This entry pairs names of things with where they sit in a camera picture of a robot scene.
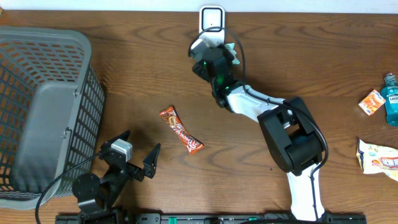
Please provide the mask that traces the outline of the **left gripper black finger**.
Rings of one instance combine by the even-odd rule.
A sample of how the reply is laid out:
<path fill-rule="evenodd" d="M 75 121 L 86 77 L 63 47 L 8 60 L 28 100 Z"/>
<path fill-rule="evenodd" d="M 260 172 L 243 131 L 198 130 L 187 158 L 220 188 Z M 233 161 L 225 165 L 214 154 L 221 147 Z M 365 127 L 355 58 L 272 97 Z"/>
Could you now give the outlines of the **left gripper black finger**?
<path fill-rule="evenodd" d="M 161 148 L 161 143 L 155 145 L 153 150 L 143 160 L 145 173 L 155 173 L 157 168 L 157 160 Z"/>
<path fill-rule="evenodd" d="M 131 133 L 131 131 L 127 130 L 127 131 L 121 133 L 120 135 L 118 135 L 118 136 L 116 136 L 116 137 L 114 137 L 114 138 L 112 138 L 112 139 L 110 139 L 108 141 L 105 141 L 102 144 L 102 149 L 106 149 L 108 147 L 111 147 L 112 143 L 117 141 L 118 139 L 122 139 L 123 141 L 127 141 L 129 136 L 130 136 L 130 133 Z"/>

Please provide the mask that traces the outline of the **teal wet wipes pack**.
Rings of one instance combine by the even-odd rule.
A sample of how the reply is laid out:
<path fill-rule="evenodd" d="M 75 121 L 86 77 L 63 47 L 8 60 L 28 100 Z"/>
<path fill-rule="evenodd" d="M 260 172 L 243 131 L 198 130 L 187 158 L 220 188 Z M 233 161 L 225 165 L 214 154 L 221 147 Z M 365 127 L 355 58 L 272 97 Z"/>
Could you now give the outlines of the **teal wet wipes pack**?
<path fill-rule="evenodd" d="M 239 65 L 240 61 L 237 59 L 236 54 L 237 52 L 234 49 L 235 43 L 227 43 L 224 44 L 224 47 L 231 53 L 231 55 L 233 56 L 233 60 L 232 60 L 232 64 L 233 65 Z"/>

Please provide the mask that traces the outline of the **red chocolate bar wrapper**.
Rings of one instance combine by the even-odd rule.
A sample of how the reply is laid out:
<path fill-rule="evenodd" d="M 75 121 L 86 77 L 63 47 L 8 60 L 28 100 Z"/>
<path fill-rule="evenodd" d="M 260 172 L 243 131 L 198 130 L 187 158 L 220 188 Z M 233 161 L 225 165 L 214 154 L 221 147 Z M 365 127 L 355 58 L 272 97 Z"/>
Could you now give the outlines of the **red chocolate bar wrapper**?
<path fill-rule="evenodd" d="M 183 142 L 189 154 L 194 154 L 205 148 L 202 142 L 189 134 L 173 106 L 169 106 L 167 109 L 161 111 L 159 116 L 170 126 L 181 142 Z"/>

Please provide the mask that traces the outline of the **orange tissue pack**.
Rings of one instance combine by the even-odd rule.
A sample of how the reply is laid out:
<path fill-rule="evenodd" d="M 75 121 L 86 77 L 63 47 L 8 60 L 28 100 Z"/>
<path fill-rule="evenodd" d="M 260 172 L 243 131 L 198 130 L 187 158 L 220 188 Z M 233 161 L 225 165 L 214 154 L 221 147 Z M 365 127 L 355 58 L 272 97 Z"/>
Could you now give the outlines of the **orange tissue pack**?
<path fill-rule="evenodd" d="M 372 90 L 364 99 L 362 99 L 358 106 L 368 115 L 374 114 L 381 106 L 384 105 L 386 100 L 382 95 L 376 91 Z"/>

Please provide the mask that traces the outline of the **blue liquid bottle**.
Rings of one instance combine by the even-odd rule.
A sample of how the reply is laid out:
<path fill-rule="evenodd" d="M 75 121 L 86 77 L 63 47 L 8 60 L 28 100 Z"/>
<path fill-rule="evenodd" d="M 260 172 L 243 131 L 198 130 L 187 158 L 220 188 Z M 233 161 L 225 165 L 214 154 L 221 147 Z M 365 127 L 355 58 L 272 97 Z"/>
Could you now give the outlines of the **blue liquid bottle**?
<path fill-rule="evenodd" d="M 386 100 L 386 121 L 391 126 L 397 126 L 397 79 L 392 73 L 384 77 L 385 87 L 381 90 L 382 97 Z"/>

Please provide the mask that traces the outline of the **yellow snack package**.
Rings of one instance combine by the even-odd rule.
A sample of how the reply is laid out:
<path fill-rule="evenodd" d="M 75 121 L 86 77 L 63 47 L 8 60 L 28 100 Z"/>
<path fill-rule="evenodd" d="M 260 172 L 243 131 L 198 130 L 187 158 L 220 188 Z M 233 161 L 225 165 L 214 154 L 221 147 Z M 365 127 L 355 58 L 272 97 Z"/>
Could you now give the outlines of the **yellow snack package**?
<path fill-rule="evenodd" d="M 397 149 L 359 139 L 356 156 L 363 174 L 384 173 L 397 181 Z"/>

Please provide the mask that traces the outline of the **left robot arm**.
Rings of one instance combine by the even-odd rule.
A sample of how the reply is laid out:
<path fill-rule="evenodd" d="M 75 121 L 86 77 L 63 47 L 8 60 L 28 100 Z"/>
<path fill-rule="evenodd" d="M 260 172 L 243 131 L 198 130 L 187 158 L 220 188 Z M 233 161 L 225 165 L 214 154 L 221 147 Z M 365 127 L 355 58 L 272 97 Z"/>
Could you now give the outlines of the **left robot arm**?
<path fill-rule="evenodd" d="M 101 145 L 99 158 L 109 165 L 104 176 L 85 173 L 75 179 L 72 192 L 81 210 L 78 223 L 129 223 L 128 212 L 113 205 L 127 182 L 142 182 L 155 176 L 161 148 L 161 144 L 156 144 L 143 160 L 143 167 L 135 166 L 129 162 L 133 153 L 133 146 L 127 141 L 130 133 L 127 130 Z"/>

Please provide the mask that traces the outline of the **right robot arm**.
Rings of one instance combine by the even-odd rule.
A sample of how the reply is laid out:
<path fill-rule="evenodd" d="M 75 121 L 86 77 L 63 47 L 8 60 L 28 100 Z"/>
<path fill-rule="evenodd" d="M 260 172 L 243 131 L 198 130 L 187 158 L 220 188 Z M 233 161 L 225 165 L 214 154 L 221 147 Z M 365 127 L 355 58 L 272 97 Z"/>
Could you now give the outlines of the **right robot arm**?
<path fill-rule="evenodd" d="M 287 174 L 292 215 L 298 220 L 319 221 L 325 209 L 318 174 L 327 145 L 303 100 L 269 97 L 235 79 L 231 71 L 234 56 L 223 45 L 190 47 L 188 54 L 196 61 L 193 72 L 211 85 L 220 107 L 260 125 L 271 157 Z"/>

